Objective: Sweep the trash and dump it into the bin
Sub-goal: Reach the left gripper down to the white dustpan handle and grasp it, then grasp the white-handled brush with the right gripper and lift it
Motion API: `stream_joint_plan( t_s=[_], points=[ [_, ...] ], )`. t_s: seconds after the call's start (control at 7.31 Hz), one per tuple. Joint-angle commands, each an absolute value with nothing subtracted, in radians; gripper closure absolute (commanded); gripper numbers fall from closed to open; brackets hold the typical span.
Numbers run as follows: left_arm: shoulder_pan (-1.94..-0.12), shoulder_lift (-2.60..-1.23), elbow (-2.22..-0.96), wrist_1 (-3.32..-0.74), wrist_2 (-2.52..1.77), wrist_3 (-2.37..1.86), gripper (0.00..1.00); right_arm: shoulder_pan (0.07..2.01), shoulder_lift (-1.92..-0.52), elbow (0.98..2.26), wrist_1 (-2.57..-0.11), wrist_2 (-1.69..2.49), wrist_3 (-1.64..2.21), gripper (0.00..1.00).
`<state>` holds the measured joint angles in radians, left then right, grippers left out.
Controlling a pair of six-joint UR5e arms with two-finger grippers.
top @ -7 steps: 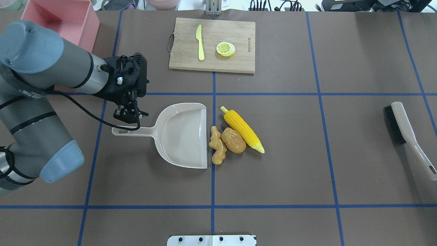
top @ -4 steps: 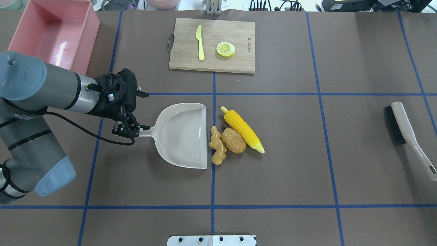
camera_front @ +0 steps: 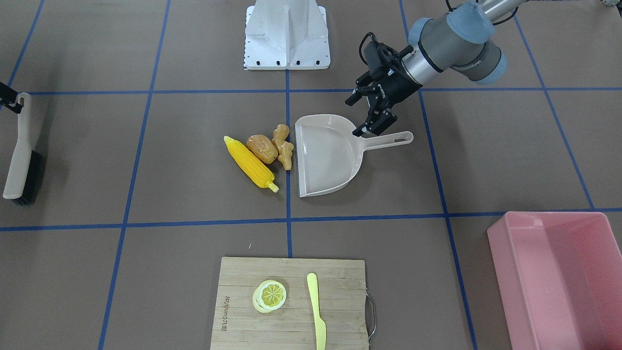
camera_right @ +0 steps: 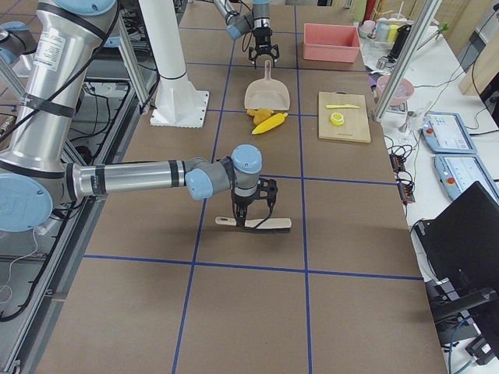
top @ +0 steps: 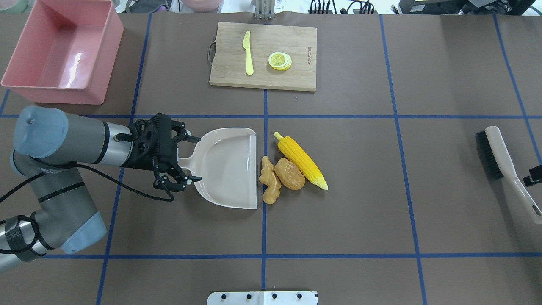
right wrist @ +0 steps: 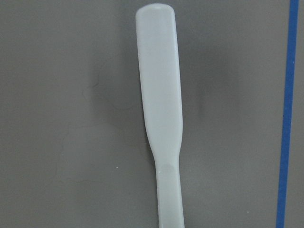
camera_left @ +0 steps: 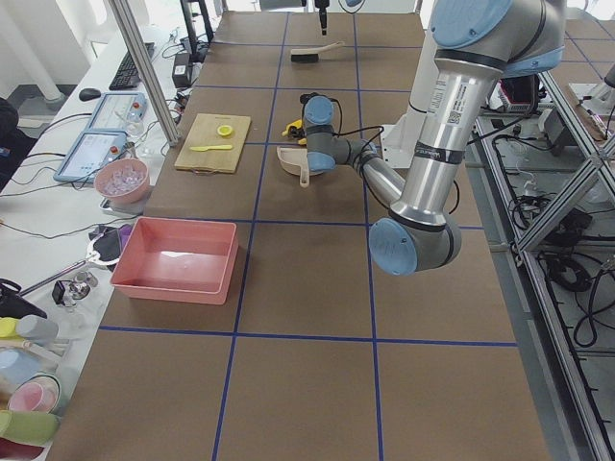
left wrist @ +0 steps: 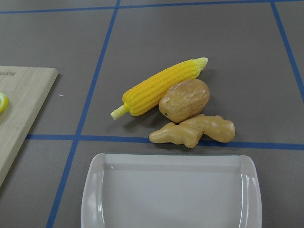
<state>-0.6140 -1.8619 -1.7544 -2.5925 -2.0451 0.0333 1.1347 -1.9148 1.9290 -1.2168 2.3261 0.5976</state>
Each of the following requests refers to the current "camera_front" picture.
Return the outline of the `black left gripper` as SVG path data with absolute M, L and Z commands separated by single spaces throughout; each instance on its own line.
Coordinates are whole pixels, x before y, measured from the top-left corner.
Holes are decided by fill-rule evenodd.
M 369 95 L 379 95 L 380 105 L 392 107 L 403 102 L 422 88 L 422 85 L 407 73 L 404 58 L 414 53 L 413 46 L 406 46 L 402 51 L 396 51 L 384 43 L 372 40 L 367 43 L 361 57 L 367 66 L 367 71 L 357 79 L 357 87 L 345 100 L 347 106 L 354 106 L 363 99 L 371 107 Z M 355 137 L 364 134 L 380 136 L 387 128 L 397 121 L 397 116 L 390 108 L 382 111 L 370 110 L 364 124 L 353 130 Z

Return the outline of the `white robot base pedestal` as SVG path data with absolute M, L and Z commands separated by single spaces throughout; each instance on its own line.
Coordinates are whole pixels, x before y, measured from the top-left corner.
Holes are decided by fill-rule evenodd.
M 247 7 L 244 69 L 324 70 L 330 65 L 327 12 L 315 0 L 258 0 Z

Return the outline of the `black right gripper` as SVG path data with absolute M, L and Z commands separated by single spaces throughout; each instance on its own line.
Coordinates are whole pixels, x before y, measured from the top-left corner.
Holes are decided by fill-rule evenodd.
M 0 104 L 16 114 L 21 113 L 23 106 L 18 102 L 18 92 L 0 82 Z

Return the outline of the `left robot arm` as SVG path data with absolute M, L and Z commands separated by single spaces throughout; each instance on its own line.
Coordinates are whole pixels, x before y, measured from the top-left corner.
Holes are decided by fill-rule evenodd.
M 506 71 L 507 58 L 491 40 L 495 27 L 510 20 L 520 0 L 467 0 L 449 6 L 439 18 L 423 17 L 407 36 L 407 46 L 398 51 L 367 33 L 359 45 L 359 56 L 367 71 L 345 104 L 353 106 L 362 98 L 369 109 L 366 120 L 353 135 L 381 135 L 397 116 L 393 106 L 422 89 L 446 70 L 454 70 L 470 81 L 489 85 Z

